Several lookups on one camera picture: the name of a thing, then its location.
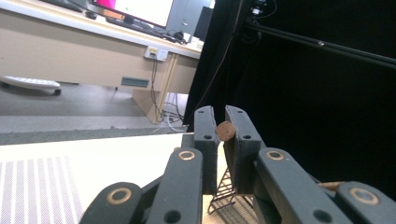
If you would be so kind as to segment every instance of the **monitor screen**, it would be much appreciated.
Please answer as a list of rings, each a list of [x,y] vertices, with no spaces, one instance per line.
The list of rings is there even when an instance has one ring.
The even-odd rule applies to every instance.
[[[93,4],[140,21],[166,27],[173,0],[93,0]]]

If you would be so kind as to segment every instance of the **black cable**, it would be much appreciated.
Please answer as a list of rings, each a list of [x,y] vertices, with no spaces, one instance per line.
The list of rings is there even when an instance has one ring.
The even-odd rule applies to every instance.
[[[277,2],[276,2],[276,0],[273,0],[273,2],[274,2],[274,10],[270,14],[262,16],[262,17],[254,17],[254,20],[261,20],[261,19],[264,19],[264,18],[274,15],[277,12]]]

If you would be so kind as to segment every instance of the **white object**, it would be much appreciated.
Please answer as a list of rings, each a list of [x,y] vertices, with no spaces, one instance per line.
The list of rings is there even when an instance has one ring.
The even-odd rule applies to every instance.
[[[168,57],[168,50],[166,50],[166,49],[158,50],[158,55],[157,55],[158,61],[165,62],[167,57]]]
[[[191,37],[190,34],[183,33],[183,39],[184,39],[187,43],[189,43],[190,37]]]
[[[155,59],[158,55],[158,49],[148,46],[145,52],[145,58]]]
[[[54,90],[56,94],[61,94],[61,84],[56,81],[28,77],[0,77],[0,81],[26,89]]]
[[[198,40],[197,48],[202,49],[204,47],[204,41]]]

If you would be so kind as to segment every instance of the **circular joint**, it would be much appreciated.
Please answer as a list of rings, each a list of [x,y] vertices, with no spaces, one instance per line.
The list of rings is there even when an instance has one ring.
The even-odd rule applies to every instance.
[[[378,205],[378,197],[367,189],[352,188],[349,190],[350,195],[360,203],[366,203],[370,205]]]
[[[111,204],[125,203],[132,196],[132,192],[127,188],[113,189],[107,194],[107,201]]]
[[[178,153],[178,157],[181,158],[183,161],[190,161],[194,159],[195,154],[191,151],[182,151]]]
[[[268,151],[266,155],[269,159],[274,161],[281,161],[285,159],[285,156],[283,156],[283,154],[278,151]]]

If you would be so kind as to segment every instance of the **mouse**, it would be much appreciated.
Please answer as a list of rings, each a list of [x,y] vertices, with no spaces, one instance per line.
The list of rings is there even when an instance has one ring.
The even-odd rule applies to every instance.
[[[94,13],[94,12],[92,12],[92,11],[86,11],[85,12],[85,16],[87,17],[87,18],[90,18],[90,19],[92,19],[92,20],[96,20],[96,13]]]

